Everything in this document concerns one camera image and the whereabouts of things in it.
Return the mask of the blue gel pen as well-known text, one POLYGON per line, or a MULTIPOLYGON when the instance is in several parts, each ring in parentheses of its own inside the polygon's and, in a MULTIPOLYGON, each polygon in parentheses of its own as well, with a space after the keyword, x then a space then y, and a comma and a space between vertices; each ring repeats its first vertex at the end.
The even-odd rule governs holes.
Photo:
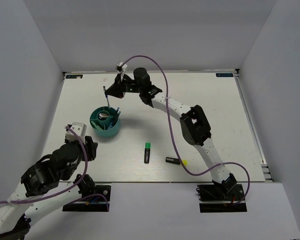
POLYGON ((107 107, 110 108, 111 105, 110 105, 110 102, 109 102, 108 95, 106 94, 106 86, 102 86, 102 89, 103 89, 103 92, 104 92, 104 95, 105 95, 105 99, 106 99, 106 102, 107 102, 107 107))

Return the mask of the teal round desk organizer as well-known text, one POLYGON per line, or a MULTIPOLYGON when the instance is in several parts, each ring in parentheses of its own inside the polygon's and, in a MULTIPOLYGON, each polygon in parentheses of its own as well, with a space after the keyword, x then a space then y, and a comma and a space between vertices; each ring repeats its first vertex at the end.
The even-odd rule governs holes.
POLYGON ((93 130, 99 137, 111 138, 111 137, 114 137, 119 132, 120 127, 121 127, 120 115, 119 115, 119 118, 118 118, 115 126, 113 126, 111 129, 108 129, 108 126, 111 123, 113 116, 116 113, 116 110, 117 109, 115 109, 113 107, 108 108, 107 106, 101 106, 101 107, 95 109, 91 113, 91 115, 89 117, 90 125, 91 125, 91 121, 94 121, 96 124, 98 124, 103 129, 103 131, 98 131, 98 130, 94 129, 93 126, 91 125, 91 127, 93 128, 93 130), (109 115, 109 117, 107 119, 105 119, 105 118, 100 119, 99 113, 106 113, 109 115))

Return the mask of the green black highlighter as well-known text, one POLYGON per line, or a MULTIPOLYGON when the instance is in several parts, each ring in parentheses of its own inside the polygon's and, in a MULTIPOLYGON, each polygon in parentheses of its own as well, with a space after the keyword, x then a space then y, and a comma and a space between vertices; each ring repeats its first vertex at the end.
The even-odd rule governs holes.
POLYGON ((150 154, 151 154, 151 143, 146 142, 144 148, 144 163, 148 164, 150 162, 150 154))

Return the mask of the blue capped pen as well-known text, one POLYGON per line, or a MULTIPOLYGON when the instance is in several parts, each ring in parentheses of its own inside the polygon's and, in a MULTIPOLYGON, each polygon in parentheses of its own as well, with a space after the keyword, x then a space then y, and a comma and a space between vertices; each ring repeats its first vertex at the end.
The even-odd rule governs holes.
POLYGON ((116 113, 114 115, 114 117, 112 118, 109 126, 108 126, 108 130, 111 129, 112 127, 114 127, 119 119, 119 116, 120 116, 121 112, 120 112, 120 108, 118 107, 117 110, 116 110, 116 113))

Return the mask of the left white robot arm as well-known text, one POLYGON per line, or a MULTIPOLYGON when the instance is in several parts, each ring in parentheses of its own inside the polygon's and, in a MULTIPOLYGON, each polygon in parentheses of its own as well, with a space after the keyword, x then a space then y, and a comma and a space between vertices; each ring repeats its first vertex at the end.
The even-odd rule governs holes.
POLYGON ((18 240, 30 230, 25 212, 60 181, 71 178, 78 165, 95 160, 98 143, 90 136, 65 140, 60 148, 43 156, 22 175, 15 191, 0 207, 0 240, 18 240))

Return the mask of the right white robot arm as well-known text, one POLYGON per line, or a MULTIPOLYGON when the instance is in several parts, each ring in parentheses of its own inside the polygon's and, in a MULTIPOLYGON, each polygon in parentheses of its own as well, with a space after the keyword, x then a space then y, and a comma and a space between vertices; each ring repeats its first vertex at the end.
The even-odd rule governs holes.
POLYGON ((152 84, 150 75, 143 67, 133 71, 133 78, 125 74, 124 66, 116 67, 118 74, 114 83, 105 90, 107 96, 122 99, 126 93, 139 94, 145 105, 161 110, 178 120, 184 140, 193 146, 208 167, 216 195, 226 200, 234 193, 237 180, 223 164, 212 141, 211 126, 201 106, 188 106, 166 96, 163 91, 152 84))

